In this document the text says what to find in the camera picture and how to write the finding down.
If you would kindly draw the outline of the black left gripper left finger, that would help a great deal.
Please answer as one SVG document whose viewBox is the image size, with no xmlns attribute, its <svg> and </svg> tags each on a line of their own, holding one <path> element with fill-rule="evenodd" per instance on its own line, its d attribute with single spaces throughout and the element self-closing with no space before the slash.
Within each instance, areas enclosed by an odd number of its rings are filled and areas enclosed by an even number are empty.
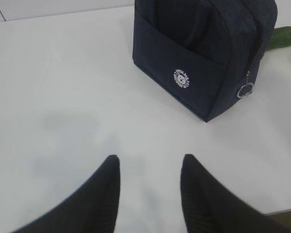
<svg viewBox="0 0 291 233">
<path fill-rule="evenodd" d="M 108 156 L 72 195 L 18 233 L 112 233 L 120 197 L 120 161 Z"/>
</svg>

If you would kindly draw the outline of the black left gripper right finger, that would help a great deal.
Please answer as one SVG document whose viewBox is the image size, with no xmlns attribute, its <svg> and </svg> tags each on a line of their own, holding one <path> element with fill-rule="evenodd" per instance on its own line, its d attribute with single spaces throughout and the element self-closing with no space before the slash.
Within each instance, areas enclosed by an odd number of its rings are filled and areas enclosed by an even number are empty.
<svg viewBox="0 0 291 233">
<path fill-rule="evenodd" d="M 181 205 L 189 233 L 291 233 L 231 193 L 192 154 L 182 163 Z"/>
</svg>

